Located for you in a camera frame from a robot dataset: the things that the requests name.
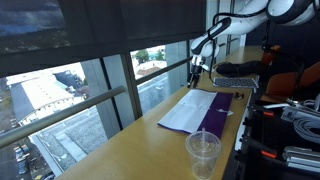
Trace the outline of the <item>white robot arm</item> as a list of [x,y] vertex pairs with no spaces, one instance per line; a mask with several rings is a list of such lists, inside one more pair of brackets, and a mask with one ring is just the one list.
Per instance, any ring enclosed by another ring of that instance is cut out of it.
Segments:
[[219,53],[214,44],[217,37],[247,34],[267,20],[284,26],[301,25],[319,16],[319,9],[319,0],[249,0],[238,13],[222,13],[223,19],[191,43],[193,56],[187,87],[197,87],[204,59]]

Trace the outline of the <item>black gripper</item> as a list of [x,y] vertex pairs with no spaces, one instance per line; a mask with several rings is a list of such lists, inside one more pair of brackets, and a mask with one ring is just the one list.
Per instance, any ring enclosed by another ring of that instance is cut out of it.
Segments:
[[[187,82],[187,88],[191,88],[192,79],[199,76],[203,70],[209,71],[209,67],[205,64],[205,58],[201,55],[194,55],[191,60],[191,78]],[[195,79],[193,84],[194,89],[198,87],[198,83],[199,79]]]

